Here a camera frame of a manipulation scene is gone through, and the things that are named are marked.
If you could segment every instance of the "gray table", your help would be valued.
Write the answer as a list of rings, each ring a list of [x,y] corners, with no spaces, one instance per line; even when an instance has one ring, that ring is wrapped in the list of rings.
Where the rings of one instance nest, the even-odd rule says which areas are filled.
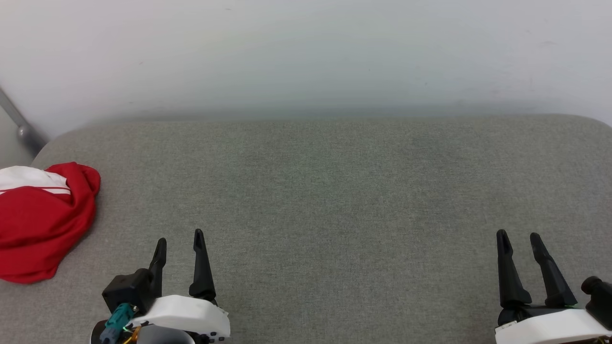
[[[34,161],[102,176],[99,212],[55,278],[0,281],[6,343],[85,344],[100,293],[168,240],[187,295],[208,243],[234,343],[493,343],[495,232],[545,290],[542,235],[578,300],[612,280],[612,129],[574,116],[137,123],[63,135]]]

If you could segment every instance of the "red cloth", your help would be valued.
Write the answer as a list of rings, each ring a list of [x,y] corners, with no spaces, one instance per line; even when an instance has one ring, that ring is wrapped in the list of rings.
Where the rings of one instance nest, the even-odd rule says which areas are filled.
[[[75,162],[46,171],[67,178],[71,195],[31,186],[0,195],[0,279],[34,283],[52,278],[94,221],[98,171]]]

